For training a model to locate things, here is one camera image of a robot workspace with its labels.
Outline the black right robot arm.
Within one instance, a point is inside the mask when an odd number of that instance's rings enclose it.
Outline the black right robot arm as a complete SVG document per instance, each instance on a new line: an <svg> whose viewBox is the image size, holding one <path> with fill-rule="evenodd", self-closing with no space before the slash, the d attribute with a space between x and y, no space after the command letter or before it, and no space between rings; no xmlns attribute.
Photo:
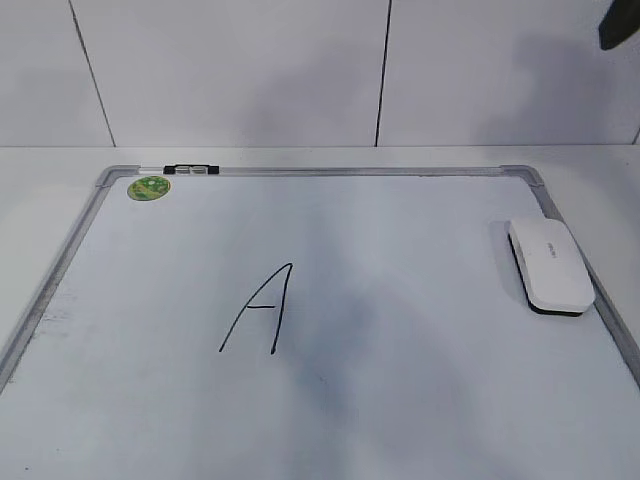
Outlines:
<svg viewBox="0 0 640 480"><path fill-rule="evenodd" d="M603 51L616 48L639 31L639 0L613 0L598 26Z"/></svg>

